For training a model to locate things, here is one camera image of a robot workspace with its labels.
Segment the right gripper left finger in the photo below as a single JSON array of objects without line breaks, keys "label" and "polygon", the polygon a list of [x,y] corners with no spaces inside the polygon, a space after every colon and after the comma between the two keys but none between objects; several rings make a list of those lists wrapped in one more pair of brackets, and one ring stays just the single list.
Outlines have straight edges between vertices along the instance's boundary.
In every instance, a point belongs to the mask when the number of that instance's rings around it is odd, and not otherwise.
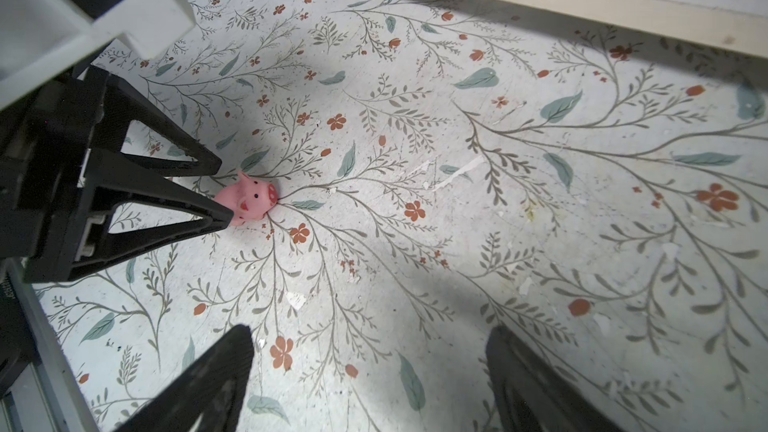
[{"label": "right gripper left finger", "polygon": [[120,431],[234,431],[254,358],[251,329],[236,325]]}]

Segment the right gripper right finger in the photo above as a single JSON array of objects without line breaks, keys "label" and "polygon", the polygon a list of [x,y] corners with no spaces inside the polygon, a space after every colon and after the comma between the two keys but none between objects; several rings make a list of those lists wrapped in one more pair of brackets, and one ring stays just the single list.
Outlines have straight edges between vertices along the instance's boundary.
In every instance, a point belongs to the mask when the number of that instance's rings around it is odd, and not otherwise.
[{"label": "right gripper right finger", "polygon": [[618,431],[509,328],[492,329],[486,359],[504,431]]}]

